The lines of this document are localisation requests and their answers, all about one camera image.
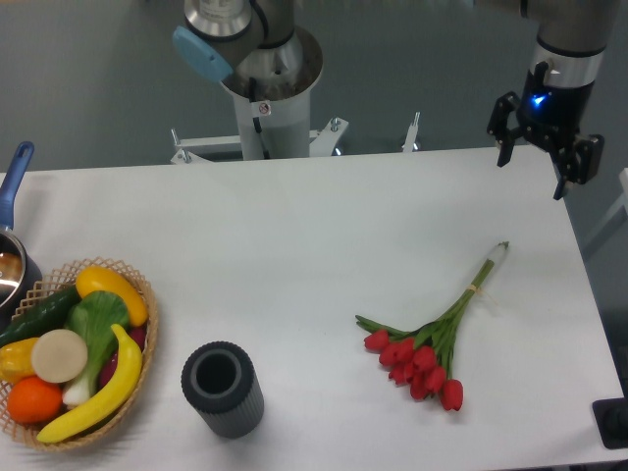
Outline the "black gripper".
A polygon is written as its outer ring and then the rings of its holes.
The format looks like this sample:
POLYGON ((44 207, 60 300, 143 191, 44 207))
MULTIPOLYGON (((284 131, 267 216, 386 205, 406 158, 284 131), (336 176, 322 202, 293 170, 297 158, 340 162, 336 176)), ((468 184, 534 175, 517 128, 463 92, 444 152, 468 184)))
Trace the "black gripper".
POLYGON ((552 158, 559 173, 553 198, 560 200, 573 184, 583 185, 597 175, 604 137, 579 134, 593 85, 556 87, 546 82, 549 74, 550 62, 542 61, 528 73, 521 102, 513 91, 500 97, 489 119, 487 133, 496 141, 500 168, 510 162, 515 142, 523 131, 528 142, 546 152, 557 152, 552 158), (510 115, 515 112, 523 131, 519 126, 511 129, 508 125, 510 115))

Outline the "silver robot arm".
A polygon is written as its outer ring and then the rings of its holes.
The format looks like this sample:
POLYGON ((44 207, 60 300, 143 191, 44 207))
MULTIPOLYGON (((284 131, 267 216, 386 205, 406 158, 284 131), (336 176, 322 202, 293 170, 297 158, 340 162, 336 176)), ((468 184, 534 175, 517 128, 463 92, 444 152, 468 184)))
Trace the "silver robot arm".
POLYGON ((522 138, 546 152, 558 173, 553 198, 598 172, 604 138, 584 134, 580 123, 609 41, 618 1, 475 1, 539 24, 523 92, 498 98, 487 125, 497 164, 511 160, 522 138))

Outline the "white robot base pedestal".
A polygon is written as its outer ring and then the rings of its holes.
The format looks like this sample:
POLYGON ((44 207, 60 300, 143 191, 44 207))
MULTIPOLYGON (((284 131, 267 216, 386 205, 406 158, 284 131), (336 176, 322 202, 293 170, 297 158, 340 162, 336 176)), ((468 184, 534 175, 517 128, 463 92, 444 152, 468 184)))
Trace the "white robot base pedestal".
POLYGON ((291 1, 186 1, 173 44, 187 65, 232 97, 245 160, 337 156, 348 123, 310 128, 310 93, 323 71, 315 37, 291 1))

